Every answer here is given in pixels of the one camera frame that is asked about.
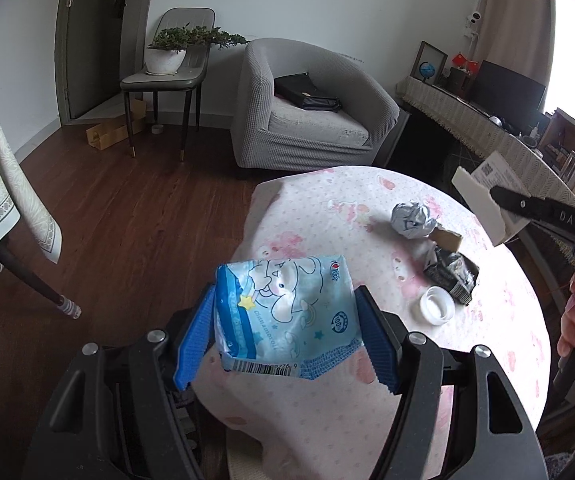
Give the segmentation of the grey door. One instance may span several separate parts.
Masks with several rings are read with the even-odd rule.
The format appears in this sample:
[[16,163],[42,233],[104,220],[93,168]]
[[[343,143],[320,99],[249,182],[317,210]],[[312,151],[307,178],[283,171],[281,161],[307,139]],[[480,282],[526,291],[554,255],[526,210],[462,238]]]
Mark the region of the grey door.
[[150,0],[59,0],[56,100],[62,124],[91,122],[143,62]]

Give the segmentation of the light blue wet-wipes pack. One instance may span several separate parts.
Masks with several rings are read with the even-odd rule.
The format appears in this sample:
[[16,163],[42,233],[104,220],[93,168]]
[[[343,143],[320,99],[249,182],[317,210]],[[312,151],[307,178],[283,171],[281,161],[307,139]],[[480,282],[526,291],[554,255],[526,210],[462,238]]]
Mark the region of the light blue wet-wipes pack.
[[227,372],[307,380],[330,372],[362,346],[345,258],[219,266],[215,340]]

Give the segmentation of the potted green plant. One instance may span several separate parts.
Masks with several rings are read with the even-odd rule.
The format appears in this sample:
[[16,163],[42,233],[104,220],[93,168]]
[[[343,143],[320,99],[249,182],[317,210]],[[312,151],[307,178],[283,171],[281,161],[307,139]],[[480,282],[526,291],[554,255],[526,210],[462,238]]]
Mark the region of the potted green plant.
[[160,29],[153,37],[144,55],[144,68],[148,75],[176,74],[191,48],[211,47],[229,49],[248,44],[248,38],[230,34],[219,27],[207,26],[168,27]]

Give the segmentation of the small blue globe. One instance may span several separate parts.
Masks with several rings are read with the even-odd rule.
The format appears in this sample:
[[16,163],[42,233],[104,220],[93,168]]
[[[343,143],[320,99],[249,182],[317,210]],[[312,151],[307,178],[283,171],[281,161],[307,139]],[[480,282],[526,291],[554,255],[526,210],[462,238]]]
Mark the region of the small blue globe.
[[423,61],[417,66],[417,73],[423,82],[428,82],[436,76],[436,68],[432,63]]

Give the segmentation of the framed picture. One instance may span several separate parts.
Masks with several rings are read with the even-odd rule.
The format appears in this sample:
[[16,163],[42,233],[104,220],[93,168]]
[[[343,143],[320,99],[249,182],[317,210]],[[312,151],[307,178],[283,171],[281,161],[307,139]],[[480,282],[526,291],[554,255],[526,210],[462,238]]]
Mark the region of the framed picture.
[[417,57],[412,65],[411,77],[417,80],[421,80],[419,74],[417,73],[417,66],[423,61],[432,63],[436,68],[436,76],[425,82],[425,84],[438,84],[441,75],[443,75],[443,70],[447,62],[448,54],[443,50],[434,47],[426,41],[422,41],[419,50],[417,50]]

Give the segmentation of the small red flags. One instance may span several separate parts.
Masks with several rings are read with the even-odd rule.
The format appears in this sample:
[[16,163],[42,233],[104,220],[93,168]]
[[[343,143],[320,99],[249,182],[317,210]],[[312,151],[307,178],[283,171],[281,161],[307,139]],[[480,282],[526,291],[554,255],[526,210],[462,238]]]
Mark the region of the small red flags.
[[479,70],[479,63],[473,60],[469,60],[462,53],[458,53],[456,56],[454,56],[451,62],[453,67],[468,75],[476,75]]

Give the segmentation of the beige lace desk cover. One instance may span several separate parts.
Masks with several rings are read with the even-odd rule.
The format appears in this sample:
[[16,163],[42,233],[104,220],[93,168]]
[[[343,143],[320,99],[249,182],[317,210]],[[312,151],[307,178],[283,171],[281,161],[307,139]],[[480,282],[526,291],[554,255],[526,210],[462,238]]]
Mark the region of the beige lace desk cover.
[[402,101],[448,130],[479,158],[498,152],[531,195],[553,198],[575,207],[573,191],[540,157],[474,108],[411,76],[396,84],[396,93]]

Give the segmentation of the pink floral round tablecloth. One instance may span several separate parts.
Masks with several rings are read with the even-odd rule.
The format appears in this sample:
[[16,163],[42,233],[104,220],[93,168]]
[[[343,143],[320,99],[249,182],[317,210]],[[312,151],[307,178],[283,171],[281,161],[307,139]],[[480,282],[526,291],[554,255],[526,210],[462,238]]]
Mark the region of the pink floral round tablecloth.
[[[397,204],[420,203],[479,267],[473,299],[442,326],[422,318],[428,238],[392,227]],[[274,479],[541,479],[535,430],[549,388],[550,341],[534,289],[511,252],[472,214],[414,178],[337,167],[255,188],[232,262],[345,258],[406,327],[402,393],[390,393],[362,346],[315,380],[227,372],[216,341],[193,380],[200,402],[263,448]]]

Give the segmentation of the wooden bookshelf box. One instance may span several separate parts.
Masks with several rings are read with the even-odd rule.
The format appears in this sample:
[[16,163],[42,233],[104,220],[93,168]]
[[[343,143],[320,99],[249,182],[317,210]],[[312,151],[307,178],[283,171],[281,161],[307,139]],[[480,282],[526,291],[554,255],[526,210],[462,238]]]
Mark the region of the wooden bookshelf box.
[[539,141],[538,150],[567,186],[575,188],[575,118],[557,108]]

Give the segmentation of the white cardboard medicine box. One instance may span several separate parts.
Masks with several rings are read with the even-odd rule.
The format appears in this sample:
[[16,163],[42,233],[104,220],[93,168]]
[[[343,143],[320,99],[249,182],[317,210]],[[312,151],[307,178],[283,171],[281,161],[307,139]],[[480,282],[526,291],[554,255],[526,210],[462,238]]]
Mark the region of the white cardboard medicine box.
[[493,246],[504,244],[527,226],[527,220],[503,210],[490,195],[490,190],[496,185],[529,195],[527,187],[497,151],[491,153],[472,174],[459,166],[451,183],[478,218]]

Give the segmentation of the small white plastic lid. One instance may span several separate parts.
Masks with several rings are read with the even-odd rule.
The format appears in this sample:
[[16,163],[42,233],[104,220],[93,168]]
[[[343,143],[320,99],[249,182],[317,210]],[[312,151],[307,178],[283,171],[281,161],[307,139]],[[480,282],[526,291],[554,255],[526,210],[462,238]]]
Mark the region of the small white plastic lid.
[[445,289],[430,287],[419,300],[422,318],[433,326],[442,326],[455,315],[455,301]]

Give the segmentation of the grey dining chair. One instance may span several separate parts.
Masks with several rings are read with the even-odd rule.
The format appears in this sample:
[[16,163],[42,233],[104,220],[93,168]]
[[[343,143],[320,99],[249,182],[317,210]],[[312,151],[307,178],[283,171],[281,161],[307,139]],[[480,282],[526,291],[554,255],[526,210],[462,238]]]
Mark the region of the grey dining chair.
[[150,92],[153,100],[153,120],[158,124],[158,93],[182,92],[182,113],[179,159],[184,161],[188,140],[190,113],[194,112],[196,128],[201,122],[202,84],[207,74],[210,50],[195,44],[183,51],[162,51],[146,47],[143,69],[120,81],[130,153],[136,156],[135,129],[132,127],[130,96]]

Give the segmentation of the black crumpled snack bag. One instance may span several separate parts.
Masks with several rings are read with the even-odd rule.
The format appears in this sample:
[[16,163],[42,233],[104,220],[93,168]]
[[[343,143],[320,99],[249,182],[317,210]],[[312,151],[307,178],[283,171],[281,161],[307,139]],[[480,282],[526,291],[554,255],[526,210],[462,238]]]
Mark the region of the black crumpled snack bag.
[[467,306],[472,301],[479,267],[461,252],[432,244],[425,256],[423,273],[458,304]]

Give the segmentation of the small brown cardboard roll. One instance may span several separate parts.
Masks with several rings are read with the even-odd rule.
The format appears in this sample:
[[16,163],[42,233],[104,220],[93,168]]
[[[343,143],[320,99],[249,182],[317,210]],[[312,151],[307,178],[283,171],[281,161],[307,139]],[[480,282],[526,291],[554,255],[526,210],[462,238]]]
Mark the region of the small brown cardboard roll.
[[445,230],[437,226],[431,233],[429,239],[437,246],[448,250],[448,252],[458,252],[462,243],[462,236],[458,233]]

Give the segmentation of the beige curtain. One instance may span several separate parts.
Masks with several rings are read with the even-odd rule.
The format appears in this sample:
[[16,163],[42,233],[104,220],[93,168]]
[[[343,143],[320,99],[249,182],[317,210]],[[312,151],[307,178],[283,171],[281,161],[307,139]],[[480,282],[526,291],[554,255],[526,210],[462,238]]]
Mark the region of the beige curtain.
[[555,0],[478,0],[473,58],[543,84],[551,75]]

